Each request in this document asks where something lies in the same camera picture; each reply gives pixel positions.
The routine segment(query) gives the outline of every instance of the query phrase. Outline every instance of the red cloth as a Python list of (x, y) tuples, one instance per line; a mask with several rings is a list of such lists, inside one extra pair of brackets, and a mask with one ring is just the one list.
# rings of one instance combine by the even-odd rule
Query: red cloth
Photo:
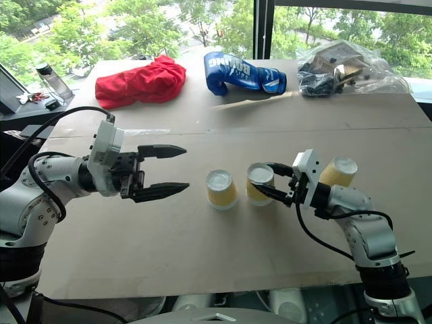
[(163, 103), (178, 96), (186, 69), (161, 55), (149, 65), (96, 80), (96, 99), (104, 109), (143, 103)]

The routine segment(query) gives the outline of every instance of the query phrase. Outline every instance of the plastic bag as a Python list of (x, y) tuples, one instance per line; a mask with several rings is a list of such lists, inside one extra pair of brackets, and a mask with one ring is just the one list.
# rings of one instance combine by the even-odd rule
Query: plastic bag
[(306, 97), (411, 92), (407, 81), (390, 68), (378, 51), (345, 40), (297, 52), (297, 58), (298, 85)]

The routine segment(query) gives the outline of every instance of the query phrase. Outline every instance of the water bottle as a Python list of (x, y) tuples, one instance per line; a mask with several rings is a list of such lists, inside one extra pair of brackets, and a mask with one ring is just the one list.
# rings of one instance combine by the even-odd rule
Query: water bottle
[(48, 63), (39, 64), (36, 66), (36, 71), (40, 78), (47, 81), (62, 99), (72, 97), (72, 91)]

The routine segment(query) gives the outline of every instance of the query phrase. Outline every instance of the glass window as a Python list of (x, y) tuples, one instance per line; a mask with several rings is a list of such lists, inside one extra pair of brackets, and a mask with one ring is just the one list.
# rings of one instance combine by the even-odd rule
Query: glass window
[(252, 58), (253, 0), (2, 0), (0, 62), (31, 91), (47, 62), (80, 88), (102, 59)]
[(406, 77), (415, 92), (427, 88), (432, 91), (432, 81), (428, 80), (432, 79), (431, 16), (317, 7), (275, 8), (271, 58), (292, 59), (299, 49), (337, 39), (379, 51), (397, 73)]

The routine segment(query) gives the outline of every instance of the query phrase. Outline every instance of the blue boxing glove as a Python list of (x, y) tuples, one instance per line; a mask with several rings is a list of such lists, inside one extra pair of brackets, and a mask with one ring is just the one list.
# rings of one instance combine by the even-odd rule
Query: blue boxing glove
[(281, 95), (286, 89), (286, 75), (277, 69), (254, 67), (238, 57), (222, 52), (211, 52), (204, 56), (207, 87), (217, 96), (228, 92), (224, 82), (248, 90), (263, 90)]

